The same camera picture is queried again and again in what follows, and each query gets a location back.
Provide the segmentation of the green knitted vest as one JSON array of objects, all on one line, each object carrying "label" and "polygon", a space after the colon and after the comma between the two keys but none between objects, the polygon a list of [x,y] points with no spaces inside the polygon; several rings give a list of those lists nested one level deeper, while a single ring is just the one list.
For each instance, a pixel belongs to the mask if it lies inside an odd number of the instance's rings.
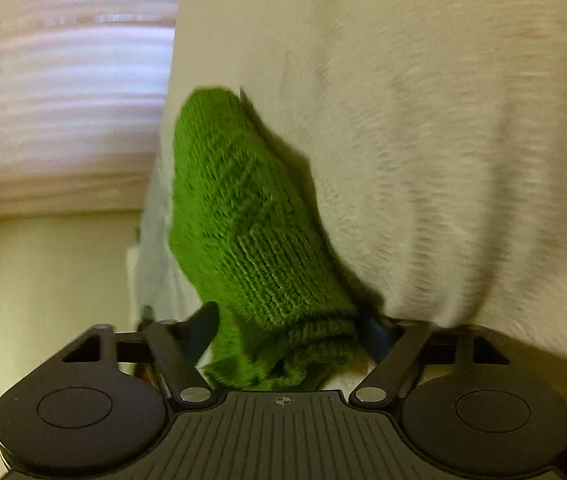
[{"label": "green knitted vest", "polygon": [[223,87],[175,122],[169,248],[220,325],[204,373],[252,391],[352,391],[372,370],[357,307],[284,164]]}]

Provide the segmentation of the grey patterned bedspread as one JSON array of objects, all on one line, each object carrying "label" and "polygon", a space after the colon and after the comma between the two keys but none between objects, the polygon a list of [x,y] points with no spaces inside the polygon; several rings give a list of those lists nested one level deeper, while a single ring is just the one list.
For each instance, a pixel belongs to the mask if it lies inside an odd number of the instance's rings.
[{"label": "grey patterned bedspread", "polygon": [[349,290],[509,337],[567,399],[567,0],[180,0],[139,306],[199,298],[168,233],[188,94],[241,94]]}]

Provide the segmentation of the pink curtain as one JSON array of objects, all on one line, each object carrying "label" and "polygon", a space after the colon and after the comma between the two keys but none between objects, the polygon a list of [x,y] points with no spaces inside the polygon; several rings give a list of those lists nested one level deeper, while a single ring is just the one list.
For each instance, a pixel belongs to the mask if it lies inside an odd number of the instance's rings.
[{"label": "pink curtain", "polygon": [[0,218],[142,206],[180,0],[0,0]]}]

